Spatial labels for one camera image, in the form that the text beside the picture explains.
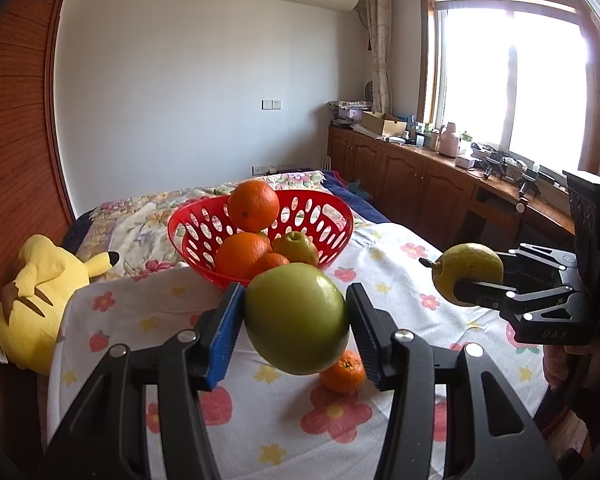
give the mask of human hand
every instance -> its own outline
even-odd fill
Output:
[[[545,345],[543,348],[542,368],[544,378],[552,388],[558,388],[567,380],[569,368],[567,358],[569,355],[591,354],[589,371],[582,383],[582,387],[589,390],[600,388],[600,340],[585,346],[554,346]]]

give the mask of pikachu plush toy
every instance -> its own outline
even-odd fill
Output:
[[[66,302],[89,278],[104,274],[120,256],[100,253],[85,263],[43,235],[33,235],[18,254],[16,279],[2,290],[0,347],[18,368],[49,375]]]

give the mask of tangerine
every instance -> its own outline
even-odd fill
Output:
[[[235,227],[257,233],[278,218],[280,202],[276,192],[261,180],[248,180],[234,189],[226,203]]]
[[[236,280],[248,280],[253,277],[254,264],[270,250],[269,239],[259,234],[243,232],[231,235],[216,251],[216,272]]]
[[[280,265],[286,265],[291,263],[285,256],[278,253],[266,253],[263,254],[258,261],[254,264],[252,269],[252,277],[257,276],[265,270],[273,269]]]
[[[320,372],[322,386],[339,394],[348,394],[365,380],[365,367],[360,355],[352,350],[345,350],[336,363]]]

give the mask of wooden desk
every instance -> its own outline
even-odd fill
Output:
[[[458,240],[471,214],[501,227],[511,243],[524,222],[562,245],[573,244],[570,215],[540,197],[517,214],[516,185],[495,177],[485,180],[481,171],[459,168],[452,158],[428,148],[397,146],[330,126],[328,155],[345,180],[360,180],[389,220],[440,249]]]

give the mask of curtain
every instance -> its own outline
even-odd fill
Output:
[[[387,63],[391,47],[391,0],[366,0],[366,22],[369,25],[373,59],[374,112],[390,114],[391,87]]]

